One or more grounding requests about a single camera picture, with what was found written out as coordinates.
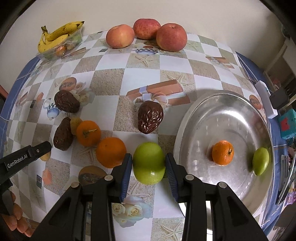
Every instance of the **finger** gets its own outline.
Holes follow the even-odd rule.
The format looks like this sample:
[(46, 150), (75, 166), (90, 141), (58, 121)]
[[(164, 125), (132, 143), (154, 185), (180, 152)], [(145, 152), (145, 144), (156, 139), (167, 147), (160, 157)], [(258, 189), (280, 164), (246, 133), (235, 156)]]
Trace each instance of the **finger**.
[(33, 232), (34, 232), (34, 230), (33, 230), (31, 227), (28, 227), (28, 229), (25, 231), (24, 234), (25, 234), (27, 237), (31, 237), (32, 234), (33, 234)]
[(27, 220), (24, 217), (21, 217), (20, 220), (17, 220), (17, 230), (20, 233), (24, 233), (29, 227)]
[(11, 231), (17, 228), (17, 220), (14, 216), (8, 216), (8, 215), (2, 214), (2, 218), (4, 219), (5, 223), (7, 224), (7, 226)]
[(13, 202), (15, 202), (15, 200), (16, 200), (16, 196), (15, 196), (15, 194), (12, 192), (12, 191), (10, 191), (10, 195), (11, 195), (11, 197), (12, 197), (12, 201)]
[(20, 220), (20, 218), (22, 217), (22, 208), (16, 203), (13, 204), (13, 215), (16, 217), (17, 220)]

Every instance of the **banana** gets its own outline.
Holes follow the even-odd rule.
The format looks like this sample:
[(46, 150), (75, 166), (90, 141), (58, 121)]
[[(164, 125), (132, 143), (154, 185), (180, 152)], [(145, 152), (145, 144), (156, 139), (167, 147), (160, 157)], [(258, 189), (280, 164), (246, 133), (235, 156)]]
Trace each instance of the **banana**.
[(42, 33), (41, 39), (38, 43), (38, 51), (39, 53), (43, 53), (51, 48), (54, 48), (55, 46), (59, 45), (61, 42), (63, 42), (67, 37), (69, 37), (69, 34), (64, 34), (54, 41), (51, 41), (49, 44), (45, 44), (44, 42), (45, 32)]
[(45, 39), (47, 41), (53, 41), (62, 35), (76, 31), (77, 29), (81, 28), (83, 24), (84, 24), (84, 21), (67, 23), (64, 26), (53, 31), (51, 34), (49, 34), (49, 33), (45, 34)]
[(48, 41), (48, 40), (47, 40), (47, 37), (48, 37), (49, 33), (48, 33), (47, 29), (46, 29), (46, 26), (41, 27), (41, 30), (42, 30), (43, 33), (44, 33), (44, 43), (45, 43), (45, 44), (50, 44), (51, 41)]

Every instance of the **blue tablecloth border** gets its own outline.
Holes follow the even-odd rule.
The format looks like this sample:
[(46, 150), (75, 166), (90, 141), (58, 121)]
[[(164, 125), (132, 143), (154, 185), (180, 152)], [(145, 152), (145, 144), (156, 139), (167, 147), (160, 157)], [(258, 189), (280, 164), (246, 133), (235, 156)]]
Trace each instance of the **blue tablecloth border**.
[(15, 83), (13, 84), (8, 97), (4, 103), (3, 109), (0, 114), (0, 157), (3, 157), (4, 143), (6, 142), (6, 129), (9, 122), (10, 114), (15, 101), (18, 97), (18, 93), (26, 83), (30, 74), (34, 70), (35, 66), (39, 62), (40, 58), (35, 57), (31, 59), (26, 66), (22, 69)]
[[(245, 56), (237, 53), (239, 61), (243, 66), (246, 74), (253, 84), (257, 83), (258, 80), (263, 81), (267, 86), (269, 82), (263, 75), (263, 71)], [(281, 176), (281, 156), (288, 155), (288, 145), (286, 140), (281, 138), (279, 123), (277, 121), (278, 117), (273, 119), (268, 119), (271, 127), (271, 137), (274, 146), (274, 173), (272, 178), (272, 183), (267, 196), (267, 203), (264, 209), (263, 221), (261, 228), (263, 229), (265, 235), (267, 236), (270, 231), (274, 228), (276, 221), (279, 219), (281, 210), (283, 208), (283, 203), (276, 205), (276, 199), (278, 196), (280, 176)]]

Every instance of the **orange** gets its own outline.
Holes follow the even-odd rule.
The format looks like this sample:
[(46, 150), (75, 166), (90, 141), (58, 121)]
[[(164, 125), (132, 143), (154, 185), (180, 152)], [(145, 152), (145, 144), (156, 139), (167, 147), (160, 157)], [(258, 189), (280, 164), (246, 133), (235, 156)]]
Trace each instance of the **orange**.
[(104, 167), (114, 168), (122, 164), (126, 146), (117, 137), (107, 137), (103, 139), (96, 149), (96, 158)]
[(213, 146), (213, 161), (220, 166), (228, 165), (232, 161), (233, 155), (233, 145), (228, 141), (219, 141)]
[(77, 141), (85, 147), (94, 146), (98, 144), (101, 139), (101, 130), (95, 122), (85, 120), (77, 127), (76, 138)]

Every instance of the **silver tray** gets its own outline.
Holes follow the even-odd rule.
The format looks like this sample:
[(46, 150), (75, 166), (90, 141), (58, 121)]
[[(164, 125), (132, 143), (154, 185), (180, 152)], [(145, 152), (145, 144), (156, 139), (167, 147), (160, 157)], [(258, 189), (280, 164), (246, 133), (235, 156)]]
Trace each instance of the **silver tray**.
[[(211, 160), (212, 146), (220, 140), (234, 146), (233, 160), (224, 167)], [(252, 157), (259, 147), (268, 149), (270, 161), (266, 171), (256, 176)], [(193, 103), (180, 124), (174, 158), (203, 182), (226, 182), (251, 214), (262, 204), (274, 168), (272, 139), (264, 119), (248, 100), (230, 91), (208, 91)], [(186, 204), (180, 208), (185, 215)], [(207, 228), (212, 229), (209, 202)]]

